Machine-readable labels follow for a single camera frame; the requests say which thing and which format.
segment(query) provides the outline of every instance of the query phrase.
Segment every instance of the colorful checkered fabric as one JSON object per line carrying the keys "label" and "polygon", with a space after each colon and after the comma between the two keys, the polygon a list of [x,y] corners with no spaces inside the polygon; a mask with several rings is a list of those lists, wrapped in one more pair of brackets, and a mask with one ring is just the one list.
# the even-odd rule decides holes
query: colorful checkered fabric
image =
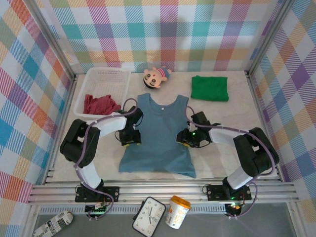
{"label": "colorful checkered fabric", "polygon": [[0,7],[0,237],[16,237],[70,79],[22,0]]}
{"label": "colorful checkered fabric", "polygon": [[286,181],[316,233],[316,0],[296,0],[253,79]]}
{"label": "colorful checkered fabric", "polygon": [[277,0],[37,2],[82,73],[95,66],[244,70]]}

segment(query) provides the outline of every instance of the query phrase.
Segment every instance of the laundry basket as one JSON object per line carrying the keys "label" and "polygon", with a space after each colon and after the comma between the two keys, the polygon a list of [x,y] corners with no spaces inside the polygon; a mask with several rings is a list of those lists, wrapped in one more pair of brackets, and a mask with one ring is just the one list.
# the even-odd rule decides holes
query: laundry basket
{"label": "laundry basket", "polygon": [[104,115],[89,115],[83,113],[86,94],[94,98],[111,95],[118,105],[123,105],[128,90],[131,72],[123,68],[90,68],[84,78],[77,97],[74,114],[81,117],[98,119]]}

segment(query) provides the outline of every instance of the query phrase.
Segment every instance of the clock face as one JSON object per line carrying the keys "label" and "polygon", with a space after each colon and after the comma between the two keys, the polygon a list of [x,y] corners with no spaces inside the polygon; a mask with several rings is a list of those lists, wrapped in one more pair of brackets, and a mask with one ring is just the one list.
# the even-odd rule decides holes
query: clock face
{"label": "clock face", "polygon": [[165,210],[165,205],[148,197],[133,223],[133,229],[144,236],[151,237]]}

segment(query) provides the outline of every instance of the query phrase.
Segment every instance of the folded green towel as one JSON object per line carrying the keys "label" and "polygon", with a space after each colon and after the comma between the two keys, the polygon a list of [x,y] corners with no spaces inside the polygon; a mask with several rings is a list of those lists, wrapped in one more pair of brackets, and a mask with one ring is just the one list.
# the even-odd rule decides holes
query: folded green towel
{"label": "folded green towel", "polygon": [[192,77],[191,98],[210,101],[228,101],[227,78]]}

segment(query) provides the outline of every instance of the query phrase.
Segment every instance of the plush toy head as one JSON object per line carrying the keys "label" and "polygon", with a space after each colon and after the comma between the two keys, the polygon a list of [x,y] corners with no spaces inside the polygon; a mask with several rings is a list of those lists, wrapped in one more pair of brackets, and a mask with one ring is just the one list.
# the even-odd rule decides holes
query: plush toy head
{"label": "plush toy head", "polygon": [[162,68],[153,68],[152,70],[144,70],[143,81],[146,87],[150,89],[160,88],[162,81],[167,81],[171,70]]}

